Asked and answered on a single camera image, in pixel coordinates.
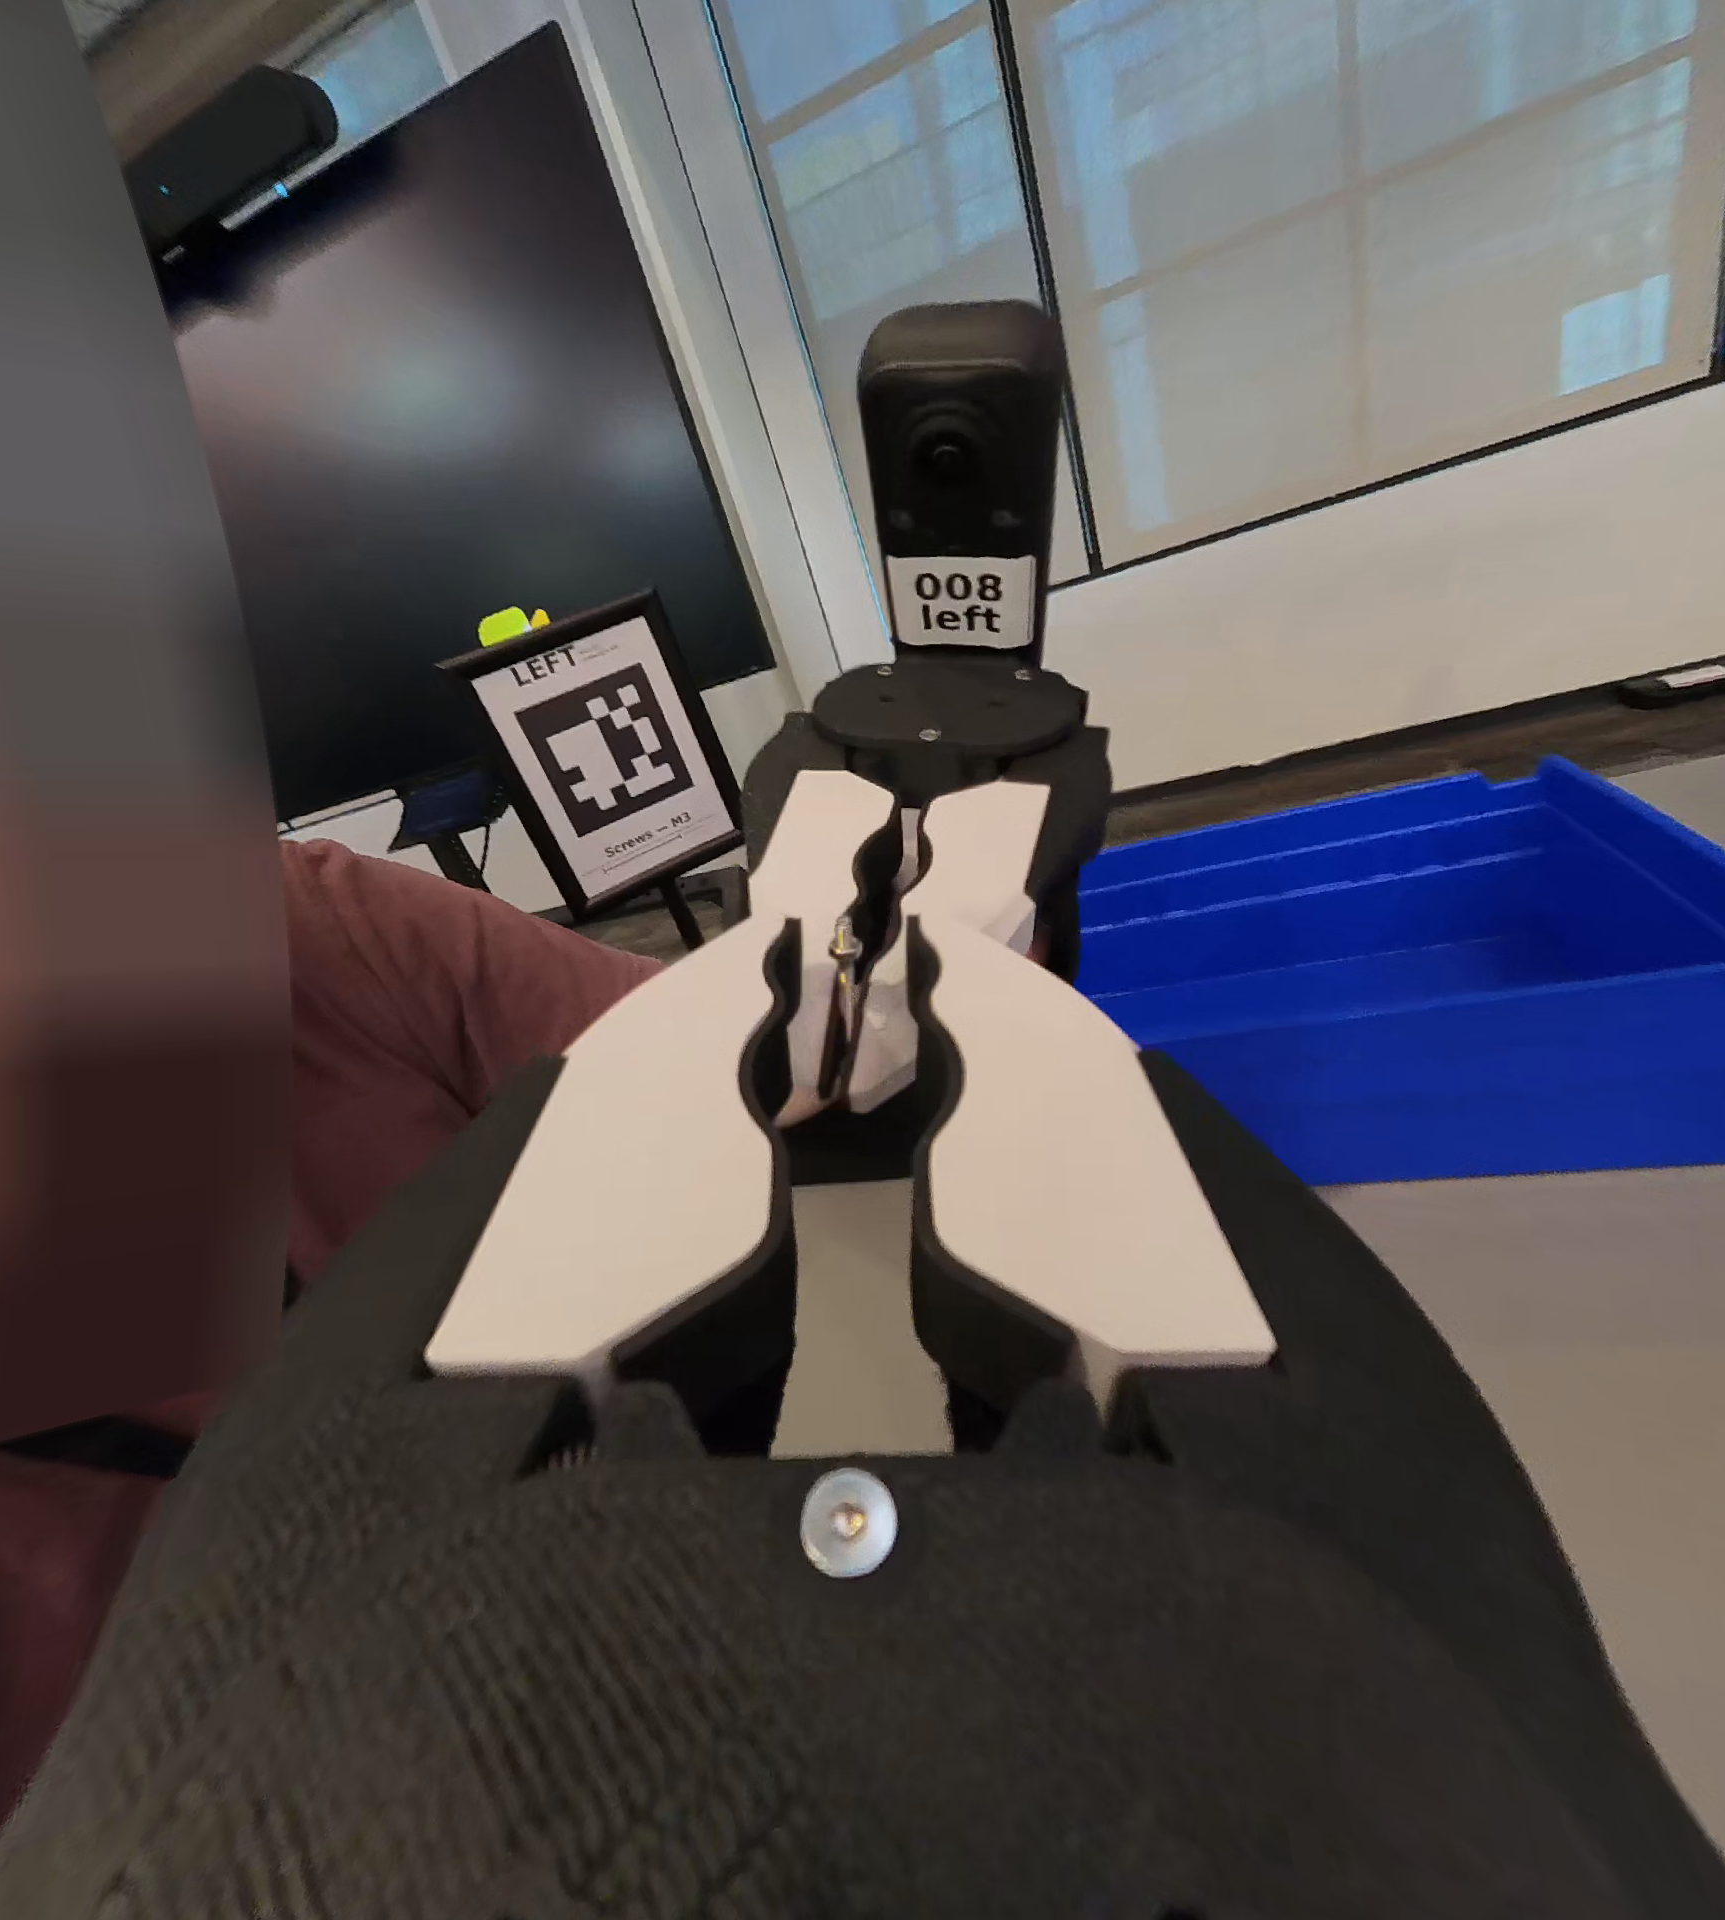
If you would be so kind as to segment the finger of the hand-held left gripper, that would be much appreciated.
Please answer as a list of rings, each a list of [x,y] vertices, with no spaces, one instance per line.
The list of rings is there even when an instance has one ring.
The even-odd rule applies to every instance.
[[[893,882],[888,944],[861,990],[847,1063],[847,1105],[873,1113],[907,1089],[919,1032],[910,994],[910,912],[961,921],[1035,962],[1049,953],[1041,912],[1025,882],[1052,790],[1037,780],[993,780],[907,808],[906,867]]]
[[[782,1126],[849,1110],[847,1096],[827,1105],[817,1094],[830,986],[827,946],[835,920],[853,913],[869,949],[869,971],[888,944],[903,853],[903,812],[886,788],[844,772],[795,776],[753,871],[753,905],[799,929],[799,992],[786,1026],[792,1085],[778,1110]]]

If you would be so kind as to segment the small dark screen device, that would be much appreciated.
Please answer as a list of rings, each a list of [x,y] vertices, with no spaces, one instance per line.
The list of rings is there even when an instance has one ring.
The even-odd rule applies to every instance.
[[[469,761],[441,778],[419,780],[397,792],[400,813],[389,853],[426,851],[442,877],[491,892],[487,858],[492,825],[511,795],[484,761]]]

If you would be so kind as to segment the black speaker bar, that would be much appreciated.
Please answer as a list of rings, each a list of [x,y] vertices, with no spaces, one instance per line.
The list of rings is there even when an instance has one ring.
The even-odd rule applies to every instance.
[[[313,78],[257,64],[122,168],[149,255],[220,227],[257,195],[328,154],[340,119]]]

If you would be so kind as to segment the framed marker sign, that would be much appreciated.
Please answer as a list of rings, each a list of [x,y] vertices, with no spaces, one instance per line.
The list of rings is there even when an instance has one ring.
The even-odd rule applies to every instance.
[[[745,845],[738,783],[652,588],[438,663],[491,729],[514,813],[575,923],[656,895],[684,949],[682,877]]]

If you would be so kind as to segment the large black screen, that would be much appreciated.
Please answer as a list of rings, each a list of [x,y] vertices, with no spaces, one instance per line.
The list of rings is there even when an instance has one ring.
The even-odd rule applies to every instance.
[[[481,756],[441,663],[491,612],[656,589],[705,691],[774,668],[558,26],[180,258],[162,299],[280,821]]]

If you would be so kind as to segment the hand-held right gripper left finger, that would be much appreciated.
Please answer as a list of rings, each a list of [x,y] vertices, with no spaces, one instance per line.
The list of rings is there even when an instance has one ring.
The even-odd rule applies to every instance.
[[[442,1380],[670,1388],[703,1446],[766,1455],[799,1256],[778,1113],[800,923],[747,917],[569,1052],[426,1348]]]

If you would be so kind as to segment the person's left forearm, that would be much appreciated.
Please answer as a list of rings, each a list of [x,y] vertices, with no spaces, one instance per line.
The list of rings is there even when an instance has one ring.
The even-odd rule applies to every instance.
[[[290,1294],[514,1071],[660,967],[338,842],[278,842],[292,981]]]

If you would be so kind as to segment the thin metal bolt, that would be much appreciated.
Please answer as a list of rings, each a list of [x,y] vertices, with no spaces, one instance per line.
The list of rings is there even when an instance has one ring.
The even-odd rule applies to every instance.
[[[847,917],[856,931],[853,913],[840,913],[838,917]],[[858,1024],[866,1005],[866,959],[869,949],[865,949],[861,963],[853,969],[840,969],[828,959],[830,986],[827,999],[827,1032],[817,1077],[818,1099],[827,1105],[832,1105],[847,1096],[858,1045]]]

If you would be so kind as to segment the blue plastic bin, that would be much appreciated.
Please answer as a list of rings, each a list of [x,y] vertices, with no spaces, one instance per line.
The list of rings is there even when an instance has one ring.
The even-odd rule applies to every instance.
[[[1725,850],[1550,756],[1100,853],[1077,986],[1314,1188],[1725,1163]]]

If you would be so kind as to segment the large glass window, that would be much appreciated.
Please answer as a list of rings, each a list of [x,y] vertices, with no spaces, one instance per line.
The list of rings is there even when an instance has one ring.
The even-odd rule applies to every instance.
[[[1725,375],[1725,3],[705,12],[866,541],[913,303],[1061,318],[1059,583]]]

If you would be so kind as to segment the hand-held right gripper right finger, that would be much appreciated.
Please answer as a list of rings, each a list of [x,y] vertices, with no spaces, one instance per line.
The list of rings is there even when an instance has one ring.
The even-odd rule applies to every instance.
[[[1067,1384],[1108,1424],[1130,1380],[1250,1372],[1280,1340],[1163,1105],[1081,992],[956,920],[910,923],[924,1131],[910,1286],[952,1448],[992,1451]]]

